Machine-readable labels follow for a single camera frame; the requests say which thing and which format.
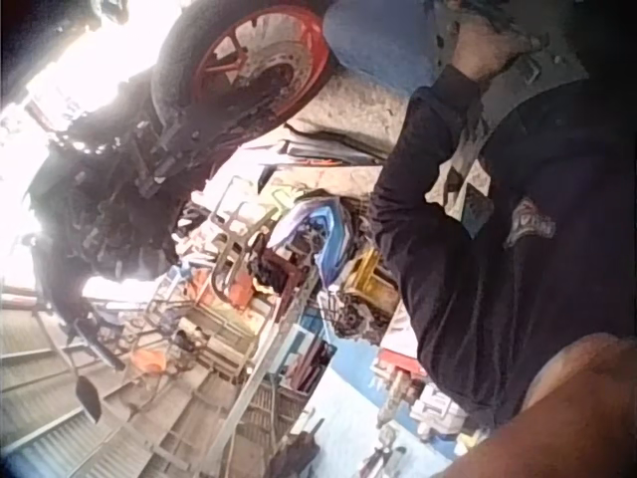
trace dark jacket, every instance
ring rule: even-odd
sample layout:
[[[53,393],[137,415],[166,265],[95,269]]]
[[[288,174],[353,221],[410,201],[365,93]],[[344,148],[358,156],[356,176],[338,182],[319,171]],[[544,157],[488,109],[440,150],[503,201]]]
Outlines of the dark jacket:
[[[424,194],[479,96],[451,67],[414,94],[372,194],[372,228],[411,317],[420,362],[474,418],[498,426],[565,346],[593,333],[635,335],[635,162],[634,150],[599,121],[547,120],[546,101],[532,99],[520,111],[539,112],[534,126],[503,134],[511,126],[505,120],[485,151],[508,200],[496,200],[472,240]],[[534,167],[526,167],[527,156]],[[515,185],[506,183],[503,171],[525,167]],[[513,207],[523,198],[552,233],[512,241]]]

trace person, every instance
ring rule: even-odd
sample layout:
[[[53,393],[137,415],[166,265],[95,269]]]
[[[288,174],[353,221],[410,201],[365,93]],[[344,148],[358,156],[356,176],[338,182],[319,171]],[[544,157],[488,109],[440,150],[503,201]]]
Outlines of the person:
[[[530,48],[484,19],[461,25],[451,64],[410,100],[372,232],[423,367],[496,430],[443,476],[635,476],[635,150],[622,97],[591,78],[511,112],[482,151],[494,212],[473,239],[424,199],[469,106]]]

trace hand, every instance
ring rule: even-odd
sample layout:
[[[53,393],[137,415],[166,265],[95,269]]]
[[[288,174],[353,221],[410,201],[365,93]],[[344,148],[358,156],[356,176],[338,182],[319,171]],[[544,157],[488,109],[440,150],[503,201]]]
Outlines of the hand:
[[[535,48],[528,37],[497,33],[485,18],[467,15],[460,26],[451,64],[467,78],[481,83],[495,77],[518,55]]]

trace motorcycle wheel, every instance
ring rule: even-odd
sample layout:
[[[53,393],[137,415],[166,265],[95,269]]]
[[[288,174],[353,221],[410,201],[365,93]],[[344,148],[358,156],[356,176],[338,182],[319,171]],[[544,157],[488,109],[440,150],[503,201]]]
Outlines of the motorcycle wheel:
[[[161,121],[167,124],[179,110],[249,86],[262,75],[277,76],[277,84],[283,77],[287,85],[273,99],[265,129],[291,118],[322,88],[335,64],[322,35],[325,3],[197,0],[175,22],[154,68],[152,100]]]

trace logo patch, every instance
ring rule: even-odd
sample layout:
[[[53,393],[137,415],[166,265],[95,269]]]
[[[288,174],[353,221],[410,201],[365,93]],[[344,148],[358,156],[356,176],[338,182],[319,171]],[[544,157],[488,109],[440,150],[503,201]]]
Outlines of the logo patch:
[[[513,247],[521,237],[535,235],[550,239],[555,235],[555,222],[548,216],[540,214],[537,206],[525,197],[514,209],[511,221],[511,232],[505,247]]]

